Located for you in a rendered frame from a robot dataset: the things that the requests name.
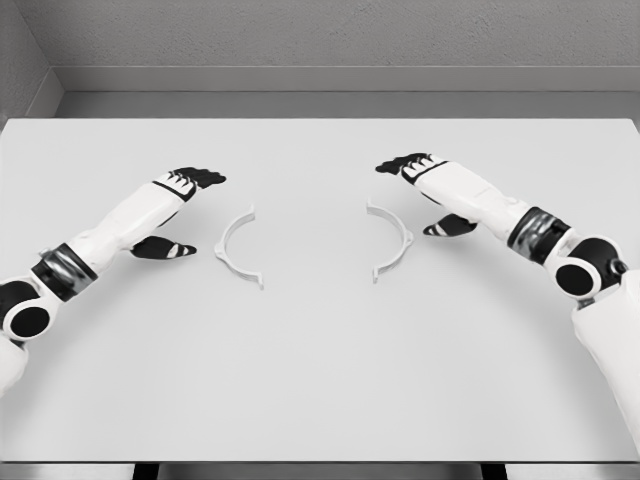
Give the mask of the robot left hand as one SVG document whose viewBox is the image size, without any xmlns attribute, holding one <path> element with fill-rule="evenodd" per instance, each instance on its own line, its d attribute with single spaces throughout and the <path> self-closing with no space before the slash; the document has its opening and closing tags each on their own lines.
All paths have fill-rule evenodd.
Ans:
<svg viewBox="0 0 640 480">
<path fill-rule="evenodd" d="M 169 260 L 197 252 L 191 245 L 155 236 L 153 232 L 171 220 L 196 193 L 222 184 L 219 172 L 195 167 L 171 170 L 142 185 L 112 210 L 96 230 L 117 250 L 128 250 L 142 259 Z"/>
</svg>

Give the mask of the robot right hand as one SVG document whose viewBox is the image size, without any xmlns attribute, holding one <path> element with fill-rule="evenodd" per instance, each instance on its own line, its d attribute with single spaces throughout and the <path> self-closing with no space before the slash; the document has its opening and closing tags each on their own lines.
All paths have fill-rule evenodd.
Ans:
<svg viewBox="0 0 640 480">
<path fill-rule="evenodd" d="M 460 163 L 433 154 L 396 157 L 376 166 L 375 171 L 402 177 L 428 200 L 449 212 L 424 228 L 426 236 L 451 238 L 473 232 L 503 197 L 495 186 Z"/>
</svg>

